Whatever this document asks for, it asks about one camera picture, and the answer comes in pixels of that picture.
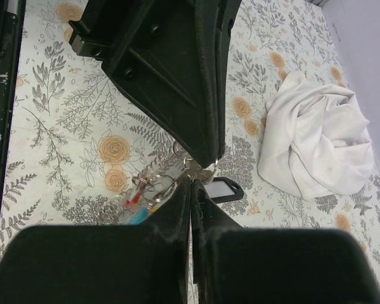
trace chipped paint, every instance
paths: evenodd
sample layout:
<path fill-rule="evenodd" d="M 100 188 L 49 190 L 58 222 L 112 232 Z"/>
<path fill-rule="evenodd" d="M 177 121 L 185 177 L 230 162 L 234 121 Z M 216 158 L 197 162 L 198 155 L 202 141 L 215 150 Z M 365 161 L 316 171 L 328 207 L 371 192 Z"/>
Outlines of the chipped paint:
<path fill-rule="evenodd" d="M 0 81 L 1 84 L 7 84 L 7 81 L 8 81 L 8 73 L 1 74 L 1 75 L 0 75 L 0 78 L 2 78 L 1 81 Z"/>

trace metal key ring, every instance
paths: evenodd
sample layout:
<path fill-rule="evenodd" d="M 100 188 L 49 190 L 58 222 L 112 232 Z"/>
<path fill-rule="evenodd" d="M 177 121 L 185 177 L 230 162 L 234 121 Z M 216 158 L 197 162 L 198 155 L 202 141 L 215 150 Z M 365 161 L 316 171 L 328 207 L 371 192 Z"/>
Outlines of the metal key ring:
<path fill-rule="evenodd" d="M 161 177 L 168 177 L 168 178 L 171 180 L 170 185 L 169 185 L 165 190 L 160 191 L 159 193 L 157 193 L 155 196 L 157 196 L 157 195 L 160 194 L 160 193 L 162 193 L 162 196 L 161 196 L 160 198 L 156 198 L 156 199 L 155 199 L 155 196 L 154 196 L 154 198 L 152 198 L 152 199 L 145 197 L 145 196 L 144 196 L 145 191 L 144 191 L 144 192 L 142 193 L 142 197 L 143 197 L 146 201 L 148 201 L 148 202 L 150 202 L 150 203 L 154 203 L 154 204 L 156 204 L 156 203 L 159 203 L 159 202 L 163 201 L 164 199 L 166 199 L 167 197 L 169 197 L 169 196 L 172 194 L 172 192 L 173 192 L 173 190 L 174 190 L 174 188 L 175 188 L 175 187 L 174 187 L 174 186 L 175 186 L 175 180 L 174 180 L 174 178 L 171 177 L 171 176 L 169 176 L 169 175 L 167 175 L 167 174 L 158 174 L 158 175 L 154 175 L 154 176 L 153 176 L 153 178 L 161 178 Z"/>
<path fill-rule="evenodd" d="M 155 188 L 155 186 L 152 184 L 152 182 L 151 182 L 150 179 L 146 180 L 146 179 L 143 179 L 142 177 L 138 177 L 138 176 L 134 176 L 132 178 L 132 183 L 135 186 L 140 187 L 139 182 L 145 183 L 145 185 L 143 185 L 143 187 L 144 187 L 143 189 L 144 190 L 149 191 L 150 188 L 153 188 L 153 189 Z"/>
<path fill-rule="evenodd" d="M 181 158 L 181 156 L 177 153 L 177 145 L 179 144 L 179 142 L 178 141 L 175 141 L 174 143 L 173 143 L 173 153 L 174 153 L 174 155 L 175 156 L 177 156 L 178 158 Z M 187 157 L 187 160 L 188 161 L 192 161 L 193 159 L 192 158 L 188 158 Z"/>
<path fill-rule="evenodd" d="M 186 157 L 183 159 L 183 163 L 184 163 L 184 168 L 186 169 L 186 175 L 188 177 L 190 177 L 191 181 L 194 182 L 194 180 L 197 178 L 197 173 L 195 173 L 193 176 L 190 176 L 188 173 L 187 173 L 187 170 L 189 169 L 189 167 L 187 167 L 186 165 Z M 214 174 L 217 172 L 217 169 L 218 169 L 218 160 L 215 160 L 215 163 L 214 163 L 214 169 L 212 170 L 212 173 L 209 177 L 203 179 L 203 180 L 200 180 L 201 182 L 206 182 L 208 181 L 209 179 L 211 179 L 211 177 L 214 176 Z"/>
<path fill-rule="evenodd" d="M 203 179 L 201 182 L 206 182 L 209 179 L 211 179 L 214 176 L 214 174 L 217 172 L 217 169 L 218 169 L 218 160 L 215 160 L 214 169 L 213 169 L 211 175 L 209 177 L 207 177 L 206 179 Z"/>

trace bed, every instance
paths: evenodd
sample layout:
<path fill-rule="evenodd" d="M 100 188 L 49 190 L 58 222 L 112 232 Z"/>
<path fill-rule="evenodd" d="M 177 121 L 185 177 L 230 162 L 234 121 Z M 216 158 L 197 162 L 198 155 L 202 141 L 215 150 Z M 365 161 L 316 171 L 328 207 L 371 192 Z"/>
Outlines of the bed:
<path fill-rule="evenodd" d="M 1 206 L 0 260 L 11 239 L 28 226 L 95 224 L 99 206 L 172 149 L 173 139 L 114 88 L 100 62 L 76 56 L 68 45 L 68 21 L 78 20 L 85 4 L 27 1 Z M 221 207 L 245 227 L 349 232 L 380 286 L 376 166 L 359 193 L 311 201 L 281 192 L 257 173 L 265 102 L 294 70 L 318 84 L 349 86 L 321 9 L 303 0 L 244 0 L 232 30 L 226 149 L 218 175 L 238 182 L 245 196 Z M 266 261 L 256 256 L 255 262 Z M 196 302 L 196 293 L 190 284 L 190 303 Z"/>

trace crumpled white fabric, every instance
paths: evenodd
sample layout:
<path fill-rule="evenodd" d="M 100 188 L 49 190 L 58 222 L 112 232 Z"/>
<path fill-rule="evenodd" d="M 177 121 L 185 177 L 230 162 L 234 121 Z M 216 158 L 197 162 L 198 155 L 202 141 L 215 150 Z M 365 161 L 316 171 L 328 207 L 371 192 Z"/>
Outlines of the crumpled white fabric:
<path fill-rule="evenodd" d="M 305 200 L 353 194 L 374 166 L 372 141 L 356 95 L 337 85 L 315 87 L 290 73 L 267 103 L 259 175 Z"/>

